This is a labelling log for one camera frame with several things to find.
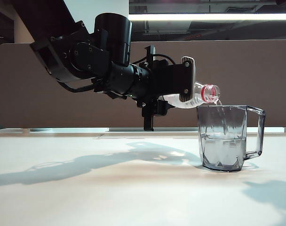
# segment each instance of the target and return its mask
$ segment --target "water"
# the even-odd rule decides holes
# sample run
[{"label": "water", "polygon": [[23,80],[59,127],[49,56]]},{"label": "water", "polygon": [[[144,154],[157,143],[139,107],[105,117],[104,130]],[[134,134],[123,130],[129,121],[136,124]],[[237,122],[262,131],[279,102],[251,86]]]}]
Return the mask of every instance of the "water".
[{"label": "water", "polygon": [[221,139],[209,136],[201,140],[203,165],[215,170],[240,170],[246,154],[246,139]]},{"label": "water", "polygon": [[222,105],[222,102],[220,101],[220,99],[217,99],[216,102],[214,102],[215,105]]},{"label": "water", "polygon": [[[217,99],[217,101],[214,102],[214,104],[222,106],[222,102],[219,99]],[[218,111],[219,117],[222,120],[223,133],[224,133],[224,135],[226,135],[228,133],[228,126],[227,126],[227,123],[226,123],[226,118],[225,118],[225,115],[224,115],[223,108],[222,107],[218,107],[217,111]]]}]

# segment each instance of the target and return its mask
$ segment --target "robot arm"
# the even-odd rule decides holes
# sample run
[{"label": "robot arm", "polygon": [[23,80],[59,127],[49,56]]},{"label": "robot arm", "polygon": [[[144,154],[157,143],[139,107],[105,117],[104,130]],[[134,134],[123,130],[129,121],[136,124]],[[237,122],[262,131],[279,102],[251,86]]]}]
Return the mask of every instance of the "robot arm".
[{"label": "robot arm", "polygon": [[[142,108],[147,131],[153,131],[153,116],[166,115],[174,107],[160,96],[177,94],[180,101],[192,98],[195,68],[189,58],[175,64],[149,46],[145,58],[129,63],[132,24],[126,17],[100,14],[94,33],[89,34],[82,21],[74,22],[63,0],[12,0],[12,4],[35,40],[31,44],[34,53],[66,90],[94,90],[112,99],[134,99]],[[154,60],[155,56],[164,56],[173,64]],[[76,89],[68,85],[77,80],[92,84]]]}]

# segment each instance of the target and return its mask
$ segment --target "brown partition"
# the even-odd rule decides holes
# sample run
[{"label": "brown partition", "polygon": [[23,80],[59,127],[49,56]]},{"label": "brown partition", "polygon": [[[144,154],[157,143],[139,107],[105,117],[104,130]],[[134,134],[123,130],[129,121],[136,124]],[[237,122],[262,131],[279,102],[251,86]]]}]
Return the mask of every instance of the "brown partition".
[{"label": "brown partition", "polygon": [[[224,105],[248,104],[267,112],[266,126],[286,127],[286,40],[135,42],[131,60],[155,45],[180,63],[196,59],[197,80],[217,84]],[[255,117],[250,118],[254,126]],[[142,127],[132,99],[93,91],[70,93],[39,64],[28,44],[0,46],[0,123],[4,127]],[[196,109],[170,109],[155,127],[196,126]]]}]

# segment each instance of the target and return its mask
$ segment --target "pitcher handle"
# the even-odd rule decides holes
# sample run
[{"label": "pitcher handle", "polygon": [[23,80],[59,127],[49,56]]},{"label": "pitcher handle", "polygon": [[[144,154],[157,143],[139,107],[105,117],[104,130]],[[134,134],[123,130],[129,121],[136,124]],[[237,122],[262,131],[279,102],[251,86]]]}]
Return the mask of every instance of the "pitcher handle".
[{"label": "pitcher handle", "polygon": [[256,107],[247,106],[247,110],[256,112],[259,115],[258,119],[258,134],[257,134],[257,147],[253,152],[246,152],[244,160],[258,157],[262,154],[263,146],[263,135],[264,135],[264,122],[265,122],[265,111]]}]

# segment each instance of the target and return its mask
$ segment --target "ceiling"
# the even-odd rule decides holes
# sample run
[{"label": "ceiling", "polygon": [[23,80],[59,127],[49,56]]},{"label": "ceiling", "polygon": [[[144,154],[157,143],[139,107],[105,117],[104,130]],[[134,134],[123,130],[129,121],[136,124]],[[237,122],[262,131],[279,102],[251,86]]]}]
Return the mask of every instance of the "ceiling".
[{"label": "ceiling", "polygon": [[[275,0],[129,0],[129,13],[286,13],[286,0],[277,3]],[[132,41],[246,39],[286,39],[286,22],[134,21],[132,29]]]}]

